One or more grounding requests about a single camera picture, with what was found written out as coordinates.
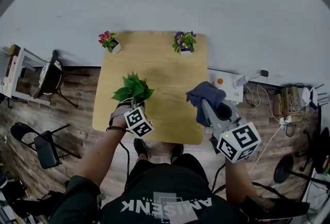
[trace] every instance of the green leafy plant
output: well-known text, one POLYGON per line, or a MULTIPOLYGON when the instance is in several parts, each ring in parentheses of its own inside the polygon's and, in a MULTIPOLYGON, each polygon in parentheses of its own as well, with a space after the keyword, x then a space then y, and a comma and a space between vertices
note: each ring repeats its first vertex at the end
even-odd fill
POLYGON ((120 102, 135 98, 137 103, 141 103, 146 99, 150 98, 154 90, 148 88, 146 79, 140 80, 138 74, 127 74, 127 78, 123 77, 124 86, 114 92, 112 99, 120 102))
POLYGON ((175 37, 174 37, 174 43, 172 47, 174 48, 174 51, 177 53, 181 51, 190 51, 194 52, 194 44, 196 43, 196 40, 194 39, 196 35, 191 32, 177 32, 175 37))
POLYGON ((99 43, 102 44, 104 48, 107 48, 110 53, 112 53, 114 47, 118 45, 116 39, 113 38, 115 35, 114 32, 106 31, 98 36, 100 38, 99 43))

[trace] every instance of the shirt sleeve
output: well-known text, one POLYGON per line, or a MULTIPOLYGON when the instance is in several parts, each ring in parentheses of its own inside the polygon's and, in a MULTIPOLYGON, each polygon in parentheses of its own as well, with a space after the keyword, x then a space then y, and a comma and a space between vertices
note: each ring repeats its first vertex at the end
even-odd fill
POLYGON ((51 213, 51 224, 83 224, 97 220, 100 188, 91 180, 73 176, 64 196, 51 213))

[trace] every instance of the black and white square pattern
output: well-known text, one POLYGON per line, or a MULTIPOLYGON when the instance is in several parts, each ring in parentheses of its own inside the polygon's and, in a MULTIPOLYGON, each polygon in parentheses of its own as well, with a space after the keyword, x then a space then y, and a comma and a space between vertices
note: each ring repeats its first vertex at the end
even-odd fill
POLYGON ((241 159, 243 159, 243 158, 248 157, 250 154, 253 153, 254 149, 255 149, 257 146, 258 146, 258 145, 256 144, 256 145, 252 146, 251 148, 249 148, 249 149, 243 151, 243 152, 240 154, 240 156, 238 157, 237 161, 239 161, 239 160, 241 160, 241 159))
POLYGON ((219 149, 223 152, 228 159, 232 160, 237 153, 237 150, 231 146, 224 138, 221 138, 219 149))
POLYGON ((134 124, 138 123, 142 119, 143 118, 139 109, 135 109, 127 116, 128 126, 132 127, 134 124))
POLYGON ((151 127, 146 122, 143 122, 143 123, 139 124, 137 127, 132 129, 132 131, 135 132, 136 135, 139 137, 144 136, 151 130, 152 130, 151 127))
POLYGON ((254 134, 254 132, 251 130, 249 125, 246 125, 244 127, 241 127, 235 131, 232 131, 233 135, 235 136, 238 144, 245 148, 248 145, 251 145, 258 141, 257 136, 254 134))

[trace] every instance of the black plug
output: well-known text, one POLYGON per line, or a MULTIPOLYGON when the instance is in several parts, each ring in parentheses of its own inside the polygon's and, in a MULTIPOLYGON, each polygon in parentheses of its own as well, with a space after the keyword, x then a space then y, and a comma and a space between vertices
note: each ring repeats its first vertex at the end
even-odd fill
POLYGON ((268 72, 267 70, 261 70, 261 71, 260 71, 260 75, 261 75, 262 77, 268 77, 268 76, 269 76, 269 72, 268 72))

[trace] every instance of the black pants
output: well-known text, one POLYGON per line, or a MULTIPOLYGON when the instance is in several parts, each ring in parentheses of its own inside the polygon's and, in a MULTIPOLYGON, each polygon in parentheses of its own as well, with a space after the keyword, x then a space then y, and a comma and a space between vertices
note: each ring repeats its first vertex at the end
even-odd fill
MULTIPOLYGON (((206 177, 206 174, 204 172, 202 165, 191 154, 185 153, 182 156, 179 156, 172 164, 183 166, 185 168, 188 168, 188 169, 194 171, 195 173, 199 174, 208 185, 207 177, 206 177)), ((164 164, 153 164, 152 162, 149 162, 146 160, 140 160, 139 162, 136 163, 133 170, 130 172, 130 174, 127 178, 126 185, 128 185, 129 182, 132 181, 137 175, 139 175, 142 172, 147 171, 151 168, 159 166, 159 165, 164 165, 164 164)))

